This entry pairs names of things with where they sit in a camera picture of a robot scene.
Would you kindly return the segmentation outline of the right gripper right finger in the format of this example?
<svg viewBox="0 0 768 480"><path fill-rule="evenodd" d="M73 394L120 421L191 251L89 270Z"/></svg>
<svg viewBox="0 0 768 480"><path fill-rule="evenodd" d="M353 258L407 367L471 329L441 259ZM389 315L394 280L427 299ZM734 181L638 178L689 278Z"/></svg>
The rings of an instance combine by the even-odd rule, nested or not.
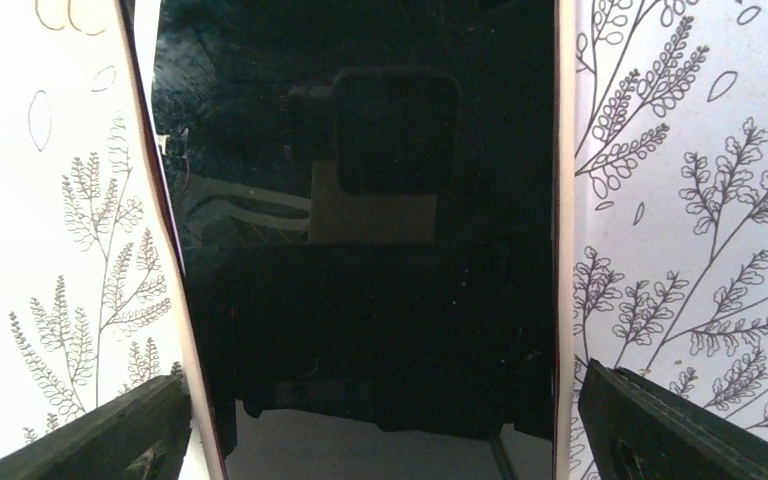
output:
<svg viewBox="0 0 768 480"><path fill-rule="evenodd" d="M768 480L768 443L660 385L591 360L579 414L608 480Z"/></svg>

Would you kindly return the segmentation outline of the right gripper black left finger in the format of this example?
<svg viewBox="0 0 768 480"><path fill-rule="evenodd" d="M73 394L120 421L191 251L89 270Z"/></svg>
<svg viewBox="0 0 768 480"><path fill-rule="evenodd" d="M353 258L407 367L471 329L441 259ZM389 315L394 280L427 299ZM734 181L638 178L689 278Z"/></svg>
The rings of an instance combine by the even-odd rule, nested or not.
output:
<svg viewBox="0 0 768 480"><path fill-rule="evenodd" d="M191 434L178 375L155 377L0 459L0 479L177 479Z"/></svg>

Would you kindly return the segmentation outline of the black phone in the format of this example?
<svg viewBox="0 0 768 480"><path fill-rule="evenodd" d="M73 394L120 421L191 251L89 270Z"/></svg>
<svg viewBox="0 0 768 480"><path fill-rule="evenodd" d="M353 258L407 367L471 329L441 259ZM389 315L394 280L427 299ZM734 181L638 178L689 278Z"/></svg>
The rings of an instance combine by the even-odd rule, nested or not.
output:
<svg viewBox="0 0 768 480"><path fill-rule="evenodd" d="M554 478L554 3L117 8L225 477Z"/></svg>

